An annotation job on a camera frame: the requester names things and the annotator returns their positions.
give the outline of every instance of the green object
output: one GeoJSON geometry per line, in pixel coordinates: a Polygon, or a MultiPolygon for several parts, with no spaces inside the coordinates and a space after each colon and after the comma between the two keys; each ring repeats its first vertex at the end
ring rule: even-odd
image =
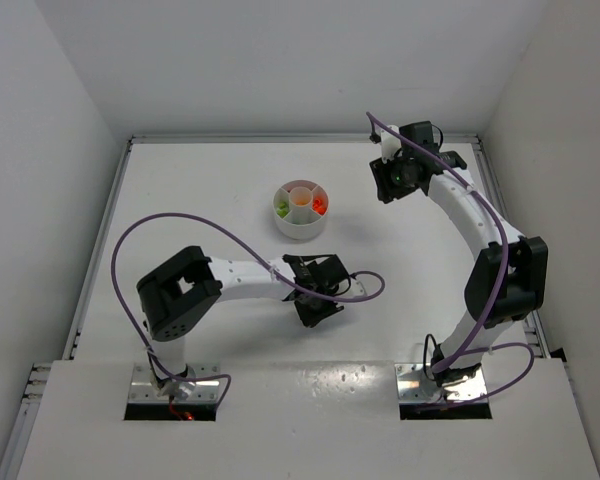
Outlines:
{"type": "Polygon", "coordinates": [[[276,207],[276,213],[280,218],[286,217],[289,213],[289,205],[287,205],[287,202],[280,202],[276,207]]]}

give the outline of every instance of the metal frame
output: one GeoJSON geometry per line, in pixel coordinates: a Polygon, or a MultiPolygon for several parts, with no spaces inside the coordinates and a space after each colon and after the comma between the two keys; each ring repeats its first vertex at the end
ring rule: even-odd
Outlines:
{"type": "MultiPolygon", "coordinates": [[[[482,183],[485,187],[485,194],[489,201],[498,209],[504,218],[509,220],[509,212],[504,203],[500,185],[498,184],[498,178],[493,170],[491,161],[484,150],[484,145],[479,137],[475,137],[476,143],[473,144],[473,153],[476,156],[478,163],[478,169],[480,170],[480,176],[482,177],[482,183]]],[[[542,321],[540,320],[540,314],[537,311],[533,311],[525,319],[525,333],[527,335],[527,342],[533,348],[536,357],[549,358],[551,352],[549,350],[549,344],[547,343],[547,337],[542,327],[542,321]]]]}
{"type": "Polygon", "coordinates": [[[369,135],[361,133],[263,133],[263,134],[182,134],[134,135],[131,144],[187,144],[187,143],[365,143],[369,135]]]}
{"type": "Polygon", "coordinates": [[[486,407],[474,411],[471,414],[454,417],[442,415],[439,418],[491,418],[489,412],[489,399],[487,395],[487,384],[480,367],[471,378],[465,378],[462,382],[443,385],[438,387],[436,383],[427,378],[422,363],[396,363],[396,387],[398,389],[398,404],[400,407],[427,408],[428,406],[444,406],[447,404],[472,402],[472,406],[486,407]]]}
{"type": "Polygon", "coordinates": [[[2,455],[0,480],[16,480],[18,476],[50,372],[50,363],[35,363],[31,369],[9,443],[2,455]]]}
{"type": "Polygon", "coordinates": [[[120,193],[120,187],[122,186],[122,179],[124,178],[124,172],[127,168],[127,162],[129,161],[129,155],[133,148],[133,138],[129,140],[122,150],[120,161],[118,162],[118,168],[116,170],[115,177],[113,178],[113,184],[111,191],[109,192],[109,198],[107,199],[107,205],[104,209],[102,221],[100,222],[100,228],[98,229],[98,236],[96,237],[96,243],[93,246],[91,252],[91,258],[89,259],[89,267],[82,283],[82,289],[80,290],[80,297],[78,298],[78,304],[73,314],[73,320],[71,321],[71,328],[69,329],[69,335],[67,337],[67,343],[62,353],[62,360],[73,360],[75,349],[78,346],[80,339],[80,333],[82,330],[82,324],[84,322],[84,315],[86,313],[86,306],[91,298],[91,292],[93,290],[93,284],[95,280],[96,272],[100,266],[100,260],[102,259],[102,251],[104,249],[104,241],[109,233],[109,226],[111,225],[111,218],[113,217],[113,211],[115,210],[118,195],[120,193]]]}
{"type": "MultiPolygon", "coordinates": [[[[217,363],[190,363],[187,367],[187,375],[194,378],[220,373],[217,363]]],[[[215,405],[220,398],[220,381],[170,382],[161,391],[162,394],[157,391],[149,364],[135,364],[127,398],[127,404],[131,405],[168,405],[170,396],[174,397],[178,405],[215,405]]]]}

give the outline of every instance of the cable connector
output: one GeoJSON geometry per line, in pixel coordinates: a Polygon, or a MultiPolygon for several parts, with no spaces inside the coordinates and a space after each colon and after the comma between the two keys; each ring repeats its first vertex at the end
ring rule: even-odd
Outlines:
{"type": "Polygon", "coordinates": [[[373,122],[371,122],[371,135],[369,135],[369,140],[376,145],[382,141],[380,135],[376,133],[376,124],[373,122]]]}
{"type": "Polygon", "coordinates": [[[269,264],[269,274],[271,275],[271,281],[273,282],[274,280],[278,280],[278,275],[276,274],[276,272],[278,272],[278,267],[276,267],[275,265],[271,265],[269,264]]]}

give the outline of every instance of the round container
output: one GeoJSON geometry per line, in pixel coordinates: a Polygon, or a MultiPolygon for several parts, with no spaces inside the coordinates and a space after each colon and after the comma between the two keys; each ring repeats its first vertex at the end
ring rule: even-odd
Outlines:
{"type": "Polygon", "coordinates": [[[287,237],[295,240],[309,240],[322,232],[328,214],[327,192],[308,180],[285,183],[273,196],[273,218],[276,225],[287,237]],[[316,201],[324,207],[323,214],[313,209],[316,201]]]}

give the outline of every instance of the white platform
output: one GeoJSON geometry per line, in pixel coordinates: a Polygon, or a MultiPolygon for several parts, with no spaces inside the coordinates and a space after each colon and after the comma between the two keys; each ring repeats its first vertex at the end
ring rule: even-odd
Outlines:
{"type": "MultiPolygon", "coordinates": [[[[447,148],[480,184],[471,145],[447,148]]],[[[597,478],[557,361],[538,362],[495,399],[493,420],[399,420],[393,363],[419,360],[426,333],[451,332],[473,260],[422,193],[376,200],[368,163],[377,157],[376,146],[357,143],[134,145],[76,359],[54,365],[19,478],[597,478]],[[331,200],[325,231],[306,243],[276,230],[269,205],[278,185],[297,178],[323,185],[331,200]],[[349,271],[381,273],[387,290],[314,329],[290,304],[214,306],[188,335],[187,358],[218,360],[234,377],[217,421],[123,422],[132,364],[146,356],[113,295],[109,259],[129,224],[163,211],[208,216],[264,257],[337,253],[349,271]]],[[[140,227],[118,265],[139,318],[135,284],[187,245],[248,258],[204,225],[140,227]]],[[[524,341],[520,326],[505,337],[524,341]]],[[[488,358],[489,386],[514,377],[525,356],[488,358]]]]}

